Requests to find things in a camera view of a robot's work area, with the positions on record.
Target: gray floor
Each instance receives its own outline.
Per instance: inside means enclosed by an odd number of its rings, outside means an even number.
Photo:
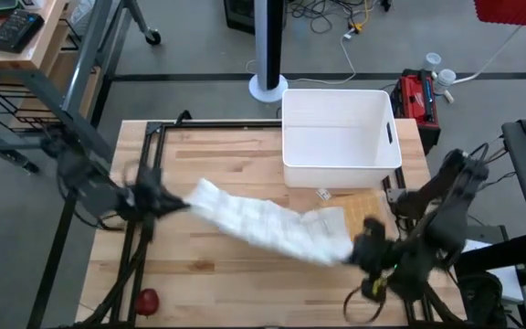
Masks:
[[[222,0],[140,3],[147,21],[162,31],[165,46],[147,47],[131,26],[120,73],[244,72],[246,62],[255,57],[253,37],[226,27]],[[307,20],[289,18],[283,71],[349,71],[339,46],[345,20],[336,15],[331,20],[331,32],[315,35]],[[444,67],[475,71],[513,28],[479,22],[472,2],[396,1],[389,14],[375,9],[362,34],[346,45],[359,72],[416,68],[428,51],[439,53]],[[489,71],[526,71],[526,28]],[[391,82],[353,81],[334,88],[379,88]],[[291,86],[333,87],[308,82]],[[526,80],[474,81],[455,86],[452,93],[455,104],[437,103],[443,133],[427,158],[432,171],[449,150],[471,150],[493,140],[503,122],[526,117]],[[113,85],[99,130],[115,144],[121,120],[172,119],[182,110],[195,118],[272,118],[276,108],[253,101],[245,82],[123,82]],[[62,207],[53,180],[55,165],[42,153],[28,155],[44,169],[43,175],[28,176],[0,161],[0,328],[25,326]],[[494,179],[512,170],[512,164],[504,157],[490,169]],[[526,234],[526,207],[515,179],[480,193],[470,213],[489,225],[505,225],[512,237]],[[46,326],[73,320],[92,237],[91,229],[74,221]]]

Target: wooden workbench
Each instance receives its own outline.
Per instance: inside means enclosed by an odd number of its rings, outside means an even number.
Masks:
[[[121,181],[124,167],[139,159],[145,125],[145,121],[122,123],[111,169],[116,181]],[[396,120],[396,128],[406,184],[420,187],[429,172],[416,123]],[[285,187],[278,129],[176,130],[166,138],[164,180],[175,194],[190,192],[197,179],[205,177],[231,194],[269,199],[298,211],[310,210],[320,201],[312,189]],[[135,172],[131,168],[128,177]],[[336,196],[351,192],[331,190]],[[116,281],[123,236],[97,231],[77,321],[90,315]],[[342,302],[363,277],[353,267],[319,267],[251,247],[180,213],[157,224],[142,287],[154,288],[161,306],[156,315],[138,316],[137,325],[347,326]],[[460,293],[448,276],[433,272],[430,283],[449,308],[464,317]],[[128,308],[130,295],[131,287],[127,287],[122,310]],[[368,318],[375,310],[375,304],[360,296],[350,305],[358,318]],[[121,312],[123,319],[126,313]],[[402,302],[389,292],[373,324],[406,324]]]

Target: white cable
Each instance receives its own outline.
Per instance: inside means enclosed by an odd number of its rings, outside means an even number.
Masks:
[[[345,36],[342,36],[340,38],[340,46],[342,47],[342,50],[344,51],[344,56],[346,56],[346,60],[348,61],[348,65],[350,65],[351,70],[352,70],[352,75],[350,77],[348,77],[348,78],[346,78],[345,80],[342,80],[342,81],[324,81],[324,80],[315,80],[315,79],[297,79],[297,80],[288,80],[288,81],[289,82],[308,81],[308,82],[323,83],[323,84],[327,84],[327,85],[338,85],[338,84],[346,83],[346,82],[350,81],[352,78],[354,78],[356,76],[356,70],[354,69],[354,65],[351,62],[351,58],[348,56],[348,51],[346,51],[346,47],[344,46],[344,43],[343,43],[344,38],[345,38]]]
[[[288,81],[289,82],[307,81],[307,82],[318,82],[318,83],[323,83],[323,84],[327,84],[327,85],[338,85],[338,84],[346,83],[346,82],[350,81],[352,78],[354,78],[356,76],[356,70],[354,69],[354,65],[352,64],[351,58],[348,56],[348,51],[346,51],[346,47],[344,46],[343,40],[345,38],[346,38],[346,35],[344,35],[344,36],[342,36],[340,38],[340,46],[342,47],[342,50],[344,51],[344,56],[346,56],[346,60],[348,61],[348,65],[350,65],[351,70],[352,70],[352,75],[350,77],[348,77],[348,78],[346,78],[345,80],[342,80],[342,81],[324,81],[324,80],[315,80],[315,79],[297,79],[297,80],[288,80]],[[253,63],[253,62],[257,62],[257,60],[256,59],[251,59],[250,61],[247,62],[247,64],[245,64],[245,71],[247,73],[250,73],[250,74],[257,74],[256,72],[253,72],[250,69],[248,69],[249,65],[251,65],[251,63]]]
[[[247,64],[245,64],[245,71],[246,71],[247,73],[250,73],[250,74],[257,74],[256,72],[253,72],[253,71],[251,71],[250,69],[248,69],[248,66],[251,65],[251,63],[255,63],[255,62],[257,62],[256,59],[251,59],[250,61],[247,62]]]
[[[500,46],[499,50],[497,50],[497,52],[494,53],[494,55],[492,55],[492,57],[489,60],[487,60],[486,64],[484,64],[484,66],[482,68],[480,68],[478,70],[478,72],[474,73],[473,75],[471,75],[469,77],[465,77],[465,78],[462,78],[462,79],[455,80],[454,83],[452,83],[452,84],[459,84],[459,83],[462,83],[462,82],[468,82],[470,80],[474,80],[475,78],[477,78],[480,75],[480,73],[482,73],[490,65],[490,63],[492,63],[494,61],[494,59],[496,59],[500,55],[502,50],[504,50],[504,48],[506,48],[509,45],[509,42],[517,34],[517,32],[519,32],[521,27],[522,26],[518,26],[517,28],[515,28],[512,31],[512,33],[510,33],[509,37],[507,37],[507,39],[504,40],[504,43],[502,44],[502,46]]]

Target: white cloth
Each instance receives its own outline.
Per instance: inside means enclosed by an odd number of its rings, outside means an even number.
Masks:
[[[185,202],[226,234],[299,260],[332,265],[352,253],[341,207],[302,215],[268,200],[230,196],[205,179]]]

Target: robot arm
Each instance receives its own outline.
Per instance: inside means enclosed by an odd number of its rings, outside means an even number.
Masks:
[[[384,301],[389,287],[403,300],[414,302],[428,291],[427,279],[434,268],[447,270],[464,248],[467,212],[476,192],[489,174],[483,159],[460,151],[450,152],[438,174],[418,191],[389,190],[387,196],[398,218],[417,220],[406,239],[384,237],[384,226],[373,218],[355,238],[347,263],[369,274],[363,281],[364,297]],[[426,214],[429,203],[441,198],[436,210]],[[394,269],[386,279],[382,271]]]
[[[47,132],[42,149],[58,162],[58,188],[76,191],[79,202],[95,218],[115,211],[125,221],[143,222],[153,238],[155,219],[189,207],[162,186],[159,169],[142,167],[133,184],[118,186],[102,165],[90,160],[79,142],[57,128]]]

